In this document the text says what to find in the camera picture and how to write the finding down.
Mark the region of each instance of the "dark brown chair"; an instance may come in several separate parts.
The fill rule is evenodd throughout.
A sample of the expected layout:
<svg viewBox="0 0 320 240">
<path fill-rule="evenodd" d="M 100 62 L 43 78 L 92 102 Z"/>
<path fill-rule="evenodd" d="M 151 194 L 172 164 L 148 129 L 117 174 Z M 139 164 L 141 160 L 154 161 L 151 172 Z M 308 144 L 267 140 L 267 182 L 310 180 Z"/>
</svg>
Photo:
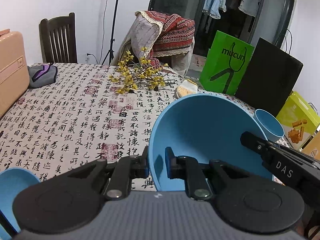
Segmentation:
<svg viewBox="0 0 320 240">
<path fill-rule="evenodd" d="M 39 25 L 43 60 L 46 63 L 78 63 L 75 13 L 43 19 Z"/>
</svg>

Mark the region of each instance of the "gray ribbed surface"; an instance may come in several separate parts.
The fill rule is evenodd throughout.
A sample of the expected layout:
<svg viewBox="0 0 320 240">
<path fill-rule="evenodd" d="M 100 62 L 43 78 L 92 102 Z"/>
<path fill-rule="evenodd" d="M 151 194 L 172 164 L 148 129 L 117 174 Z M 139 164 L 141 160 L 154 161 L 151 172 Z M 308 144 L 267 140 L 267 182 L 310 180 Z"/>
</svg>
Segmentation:
<svg viewBox="0 0 320 240">
<path fill-rule="evenodd" d="M 304 238 L 293 231 L 275 236 L 244 233 L 223 222 L 209 203 L 191 200 L 184 192 L 139 191 L 132 191 L 124 200 L 106 203 L 90 224 L 73 232 L 48 236 L 23 231 L 15 238 L 15 240 L 89 239 L 302 240 Z"/>
</svg>

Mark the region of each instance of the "metal bolt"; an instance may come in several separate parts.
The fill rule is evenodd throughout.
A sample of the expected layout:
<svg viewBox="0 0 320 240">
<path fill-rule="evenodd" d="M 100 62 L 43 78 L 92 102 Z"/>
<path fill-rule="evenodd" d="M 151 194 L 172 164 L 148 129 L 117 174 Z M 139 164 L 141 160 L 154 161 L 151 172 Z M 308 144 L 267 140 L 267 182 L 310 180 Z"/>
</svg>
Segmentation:
<svg viewBox="0 0 320 240">
<path fill-rule="evenodd" d="M 107 192 L 107 196 L 111 198 L 119 198 L 122 196 L 122 192 L 118 189 L 111 189 Z"/>
<path fill-rule="evenodd" d="M 207 196 L 210 195 L 210 192 L 209 192 L 208 190 L 206 190 L 206 189 L 200 188 L 200 189 L 197 189 L 197 190 L 195 191 L 195 195 L 196 195 L 197 197 L 207 197 Z"/>
</svg>

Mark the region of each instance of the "light stand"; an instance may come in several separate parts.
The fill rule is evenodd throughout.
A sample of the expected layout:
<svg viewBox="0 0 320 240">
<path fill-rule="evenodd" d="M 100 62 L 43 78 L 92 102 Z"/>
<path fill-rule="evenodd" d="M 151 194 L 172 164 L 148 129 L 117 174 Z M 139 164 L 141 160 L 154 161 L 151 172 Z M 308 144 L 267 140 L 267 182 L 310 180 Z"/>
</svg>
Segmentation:
<svg viewBox="0 0 320 240">
<path fill-rule="evenodd" d="M 113 14 L 113 23 L 112 23 L 112 31 L 111 31 L 111 40 L 110 40 L 110 49 L 107 53 L 107 55 L 105 56 L 103 62 L 102 62 L 102 65 L 104 64 L 104 62 L 106 61 L 108 55 L 109 55 L 109 65 L 111 63 L 111 60 L 113 60 L 114 56 L 113 56 L 113 49 L 112 49 L 112 46 L 113 46 L 113 42 L 115 41 L 115 39 L 113 38 L 113 35 L 114 35 L 114 32 L 115 32 L 115 24 L 116 24 L 116 14 L 117 14 L 117 8 L 118 8 L 118 2 L 119 0 L 116 0 L 116 6 L 115 6 L 115 13 Z"/>
</svg>

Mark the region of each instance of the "gray cloth pouch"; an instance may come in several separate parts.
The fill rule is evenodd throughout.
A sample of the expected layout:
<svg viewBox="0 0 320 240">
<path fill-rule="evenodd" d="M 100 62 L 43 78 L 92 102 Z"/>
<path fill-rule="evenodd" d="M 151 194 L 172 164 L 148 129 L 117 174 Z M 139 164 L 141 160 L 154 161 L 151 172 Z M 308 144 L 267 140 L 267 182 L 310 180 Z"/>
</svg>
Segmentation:
<svg viewBox="0 0 320 240">
<path fill-rule="evenodd" d="M 29 67 L 30 88 L 39 88 L 56 82 L 58 68 L 51 64 Z"/>
</svg>

